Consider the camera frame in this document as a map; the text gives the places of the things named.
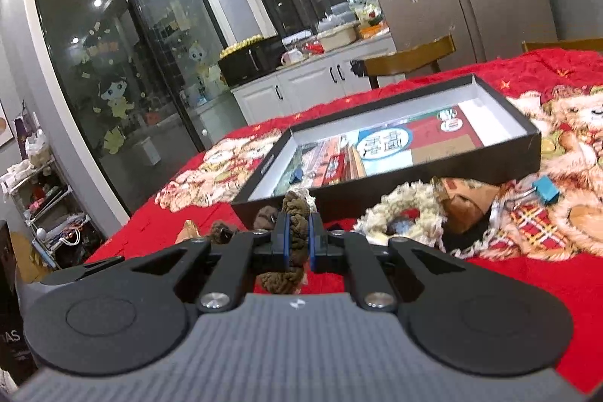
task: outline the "oven handle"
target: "oven handle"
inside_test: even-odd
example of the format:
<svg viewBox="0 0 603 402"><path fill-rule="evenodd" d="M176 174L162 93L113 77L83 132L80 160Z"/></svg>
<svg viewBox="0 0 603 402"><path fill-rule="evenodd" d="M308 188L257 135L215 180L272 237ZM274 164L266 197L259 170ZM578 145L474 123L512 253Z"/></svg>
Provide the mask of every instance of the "oven handle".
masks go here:
<svg viewBox="0 0 603 402"><path fill-rule="evenodd" d="M260 68L257 66L256 58L253 56L253 52L249 49L249 57L251 57L251 61L253 62L253 67L255 67L257 72L260 72Z"/></svg>
<svg viewBox="0 0 603 402"><path fill-rule="evenodd" d="M337 64L337 72L339 72L340 79L341 79L342 81L345 81L345 80L346 80L346 78L345 78L345 77L342 75L342 73L341 73L341 67L340 67L340 65L339 65L339 64Z"/></svg>

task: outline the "black oven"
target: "black oven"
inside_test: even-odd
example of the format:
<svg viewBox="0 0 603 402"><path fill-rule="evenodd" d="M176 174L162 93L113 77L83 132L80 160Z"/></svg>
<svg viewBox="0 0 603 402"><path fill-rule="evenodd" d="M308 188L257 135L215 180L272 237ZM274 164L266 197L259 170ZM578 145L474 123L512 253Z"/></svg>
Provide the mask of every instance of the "black oven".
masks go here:
<svg viewBox="0 0 603 402"><path fill-rule="evenodd" d="M228 86L232 88L274 72L284 52L285 46L275 36L227 55L218 65Z"/></svg>

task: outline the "yellow leaf sticker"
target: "yellow leaf sticker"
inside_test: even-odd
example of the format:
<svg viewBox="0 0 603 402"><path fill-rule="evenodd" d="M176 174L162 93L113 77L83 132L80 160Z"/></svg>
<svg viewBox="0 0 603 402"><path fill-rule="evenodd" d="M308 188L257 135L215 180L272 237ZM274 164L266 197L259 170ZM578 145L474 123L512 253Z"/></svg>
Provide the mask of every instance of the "yellow leaf sticker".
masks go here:
<svg viewBox="0 0 603 402"><path fill-rule="evenodd" d="M124 136L119 131L119 127L113 128L113 130L108 130L105 134L105 143L104 147L109 151L111 155L115 155L121 149L121 146L124 144Z"/></svg>

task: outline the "white cabinet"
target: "white cabinet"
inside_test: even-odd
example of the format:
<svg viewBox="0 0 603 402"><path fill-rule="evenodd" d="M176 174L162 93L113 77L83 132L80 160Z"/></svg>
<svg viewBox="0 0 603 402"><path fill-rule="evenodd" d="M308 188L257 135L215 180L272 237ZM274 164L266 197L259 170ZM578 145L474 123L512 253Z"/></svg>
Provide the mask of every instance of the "white cabinet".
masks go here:
<svg viewBox="0 0 603 402"><path fill-rule="evenodd" d="M249 125L293 113L276 75L269 75L232 91Z"/></svg>
<svg viewBox="0 0 603 402"><path fill-rule="evenodd" d="M340 97L369 91L369 78L355 75L350 62L395 51L391 37L358 42L249 82L232 93L249 125L299 113ZM404 74L379 78L379 86L403 79Z"/></svg>
<svg viewBox="0 0 603 402"><path fill-rule="evenodd" d="M343 81L335 75L327 58L278 73L277 77L294 112L346 95Z"/></svg>

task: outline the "glass door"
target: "glass door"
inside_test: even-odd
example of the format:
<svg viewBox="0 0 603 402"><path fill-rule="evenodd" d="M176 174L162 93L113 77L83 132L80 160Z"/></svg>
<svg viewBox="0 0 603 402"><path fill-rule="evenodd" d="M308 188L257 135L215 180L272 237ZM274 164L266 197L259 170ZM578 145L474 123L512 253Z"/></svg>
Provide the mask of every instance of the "glass door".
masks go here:
<svg viewBox="0 0 603 402"><path fill-rule="evenodd" d="M158 67L156 48L128 0L36 3L73 118L132 213L203 150L178 91L168 85L178 76Z"/></svg>
<svg viewBox="0 0 603 402"><path fill-rule="evenodd" d="M207 147L201 114L228 93L218 60L225 41L207 0L134 0L168 84Z"/></svg>

